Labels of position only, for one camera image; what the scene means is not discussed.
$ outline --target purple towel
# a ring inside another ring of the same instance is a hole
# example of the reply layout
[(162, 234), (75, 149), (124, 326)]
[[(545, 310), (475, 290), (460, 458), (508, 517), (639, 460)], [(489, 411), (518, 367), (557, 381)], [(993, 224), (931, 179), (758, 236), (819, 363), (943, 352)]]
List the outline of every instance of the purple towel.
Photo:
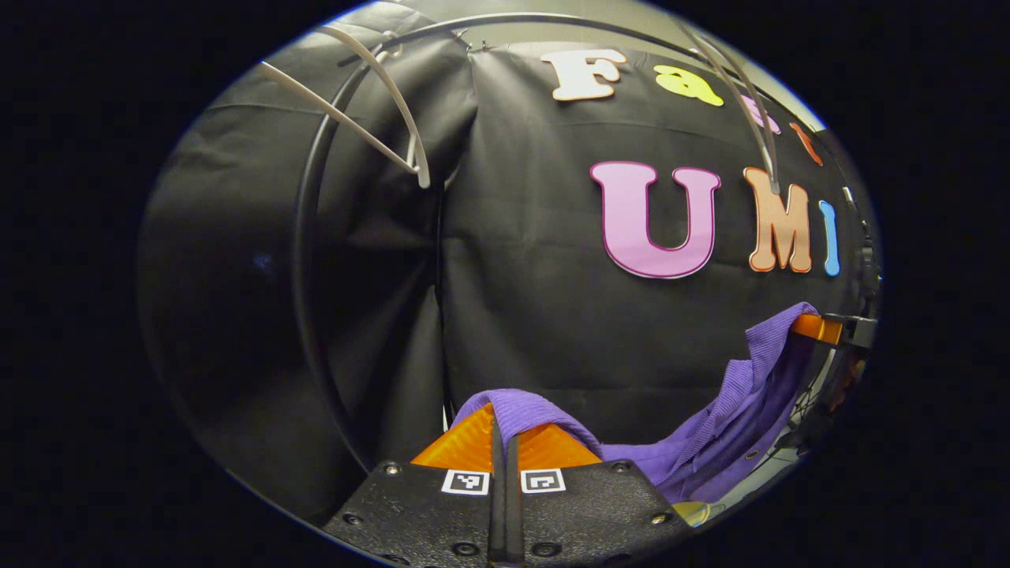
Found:
[(600, 444), (542, 396), (514, 388), (470, 397), (452, 425), (490, 402), (505, 442), (553, 422), (603, 461), (633, 460), (671, 502), (714, 502), (760, 462), (744, 456), (754, 451), (764, 456), (789, 419), (814, 345), (810, 338), (789, 333), (801, 313), (817, 310), (798, 303), (747, 329), (750, 359), (730, 361), (715, 400), (655, 444)]

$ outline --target yellow letter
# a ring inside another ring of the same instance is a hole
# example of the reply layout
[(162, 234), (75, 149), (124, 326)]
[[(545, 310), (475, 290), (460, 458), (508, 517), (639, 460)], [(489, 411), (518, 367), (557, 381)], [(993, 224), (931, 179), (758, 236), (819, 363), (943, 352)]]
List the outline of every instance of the yellow letter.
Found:
[(698, 99), (713, 106), (722, 106), (722, 99), (712, 91), (712, 87), (694, 73), (669, 65), (658, 65), (652, 71), (660, 74), (655, 82), (671, 93)]
[[(596, 60), (592, 65), (586, 60)], [(600, 85), (596, 75), (613, 83), (620, 79), (615, 63), (627, 63), (627, 58), (614, 50), (580, 50), (576, 52), (554, 52), (540, 57), (540, 61), (554, 66), (558, 83), (553, 97), (560, 101), (598, 99), (614, 94), (610, 85)]]
[[(743, 177), (754, 190), (758, 205), (758, 245), (750, 254), (750, 268), (768, 272), (775, 268), (776, 253), (779, 268), (789, 263), (793, 272), (810, 272), (810, 218), (807, 214), (807, 192), (802, 187), (789, 186), (789, 202), (782, 207), (782, 198), (772, 193), (768, 174), (758, 168), (744, 168)], [(775, 238), (775, 252), (772, 240)]]

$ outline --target purple cloth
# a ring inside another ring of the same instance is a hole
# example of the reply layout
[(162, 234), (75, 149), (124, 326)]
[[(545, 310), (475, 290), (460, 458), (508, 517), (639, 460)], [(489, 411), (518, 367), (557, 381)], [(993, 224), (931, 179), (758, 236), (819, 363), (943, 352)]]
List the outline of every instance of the purple cloth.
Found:
[(475, 394), (452, 425), (491, 403), (502, 440), (553, 422), (603, 461), (630, 459), (671, 502), (714, 502), (729, 492), (764, 456), (785, 428), (813, 349), (810, 338), (790, 334), (801, 313), (798, 303), (746, 330), (750, 359), (730, 361), (718, 396), (655, 444), (600, 444), (579, 420), (542, 396), (513, 388)]

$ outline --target pink letter u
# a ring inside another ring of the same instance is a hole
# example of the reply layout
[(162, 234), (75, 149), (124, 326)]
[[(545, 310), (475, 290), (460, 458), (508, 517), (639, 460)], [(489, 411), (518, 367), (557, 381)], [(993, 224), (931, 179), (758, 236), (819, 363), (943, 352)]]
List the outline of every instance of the pink letter u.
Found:
[(719, 176), (698, 168), (674, 170), (688, 194), (688, 238), (667, 249), (648, 236), (648, 186), (655, 170), (636, 162), (601, 162), (589, 175), (603, 188), (603, 244), (619, 267), (646, 278), (682, 278), (705, 266), (715, 244), (712, 199)]

